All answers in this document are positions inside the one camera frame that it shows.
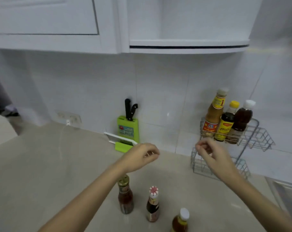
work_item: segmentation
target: black knife handle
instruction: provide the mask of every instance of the black knife handle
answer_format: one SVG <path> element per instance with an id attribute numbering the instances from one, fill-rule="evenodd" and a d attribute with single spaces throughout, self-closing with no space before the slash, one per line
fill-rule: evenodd
<path id="1" fill-rule="evenodd" d="M 139 106 L 137 105 L 137 103 L 132 106 L 131 112 L 130 112 L 130 117 L 128 118 L 128 121 L 133 121 L 133 116 L 134 116 L 135 110 L 138 108 L 139 108 Z"/>
<path id="2" fill-rule="evenodd" d="M 131 100 L 129 98 L 125 99 L 125 108 L 126 108 L 126 119 L 129 120 L 131 113 Z"/>

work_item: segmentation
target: kitchen counter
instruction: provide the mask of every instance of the kitchen counter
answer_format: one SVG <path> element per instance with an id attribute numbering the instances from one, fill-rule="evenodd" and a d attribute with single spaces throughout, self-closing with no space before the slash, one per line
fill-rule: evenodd
<path id="1" fill-rule="evenodd" d="M 0 230 L 38 230 L 122 155 L 102 134 L 54 122 L 36 127 L 16 119 L 15 124 L 20 136 L 0 145 Z M 189 231 L 265 231 L 222 182 L 193 173 L 188 156 L 162 151 L 129 177 L 133 212 L 121 213 L 115 185 L 86 231 L 170 231 L 181 207 L 190 212 Z M 275 202 L 264 177 L 250 181 Z M 150 223 L 145 214 L 153 185 L 161 212 Z"/>

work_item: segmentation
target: plastic bottle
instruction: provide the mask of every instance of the plastic bottle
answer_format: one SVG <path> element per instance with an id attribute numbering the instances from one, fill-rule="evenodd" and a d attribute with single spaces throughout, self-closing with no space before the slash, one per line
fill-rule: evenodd
<path id="1" fill-rule="evenodd" d="M 246 100 L 244 106 L 236 112 L 234 124 L 225 139 L 228 143 L 236 144 L 239 141 L 239 138 L 252 118 L 252 108 L 254 106 L 255 101 Z"/>
<path id="2" fill-rule="evenodd" d="M 146 205 L 147 209 L 147 220 L 155 222 L 159 218 L 159 189 L 156 186 L 152 186 L 149 189 L 149 199 Z"/>
<path id="3" fill-rule="evenodd" d="M 218 89 L 217 95 L 212 101 L 208 108 L 207 114 L 205 116 L 205 122 L 202 129 L 203 137 L 214 136 L 218 123 L 220 122 L 220 117 L 223 113 L 223 106 L 225 103 L 225 97 L 228 94 L 228 89 Z"/>
<path id="4" fill-rule="evenodd" d="M 226 135 L 229 133 L 232 125 L 234 124 L 234 116 L 238 107 L 238 101 L 231 101 L 229 109 L 222 114 L 220 125 L 218 127 L 217 133 L 215 134 L 216 141 L 223 142 L 226 138 Z"/>
<path id="5" fill-rule="evenodd" d="M 186 208 L 181 208 L 179 215 L 173 219 L 171 232 L 187 232 L 189 217 L 189 211 Z"/>
<path id="6" fill-rule="evenodd" d="M 129 181 L 129 176 L 124 175 L 117 182 L 119 187 L 118 201 L 123 214 L 131 213 L 134 208 L 133 193 L 130 189 Z"/>

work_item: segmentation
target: stainless steel sink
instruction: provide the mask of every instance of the stainless steel sink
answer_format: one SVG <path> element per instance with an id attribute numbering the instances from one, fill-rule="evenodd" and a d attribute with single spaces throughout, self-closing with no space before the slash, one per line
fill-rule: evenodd
<path id="1" fill-rule="evenodd" d="M 279 206 L 292 217 L 292 183 L 272 178 L 266 178 L 266 181 Z"/>

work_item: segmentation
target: bottle cap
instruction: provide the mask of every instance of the bottle cap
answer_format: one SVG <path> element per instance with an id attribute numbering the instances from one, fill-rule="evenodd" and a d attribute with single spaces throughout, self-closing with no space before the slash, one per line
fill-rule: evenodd
<path id="1" fill-rule="evenodd" d="M 244 108 L 245 109 L 249 109 L 249 110 L 251 110 L 254 106 L 255 106 L 255 104 L 256 104 L 256 102 L 255 101 L 253 101 L 253 100 L 246 100 L 245 102 L 244 102 Z"/>
<path id="2" fill-rule="evenodd" d="M 188 209 L 186 209 L 186 208 L 181 208 L 179 215 L 183 221 L 187 221 L 190 217 L 190 213 L 189 213 Z"/>
<path id="3" fill-rule="evenodd" d="M 118 180 L 118 185 L 120 187 L 126 187 L 129 184 L 129 176 L 126 174 L 124 176 L 121 177 L 121 179 Z"/>
<path id="4" fill-rule="evenodd" d="M 228 94 L 229 89 L 228 88 L 220 88 L 217 90 L 217 93 L 220 95 L 227 95 Z"/>
<path id="5" fill-rule="evenodd" d="M 230 102 L 230 107 L 232 107 L 232 108 L 238 108 L 239 107 L 239 102 L 238 101 L 231 101 Z"/>
<path id="6" fill-rule="evenodd" d="M 156 199 L 159 195 L 159 189 L 156 186 L 152 186 L 149 189 L 149 197 L 152 199 Z"/>

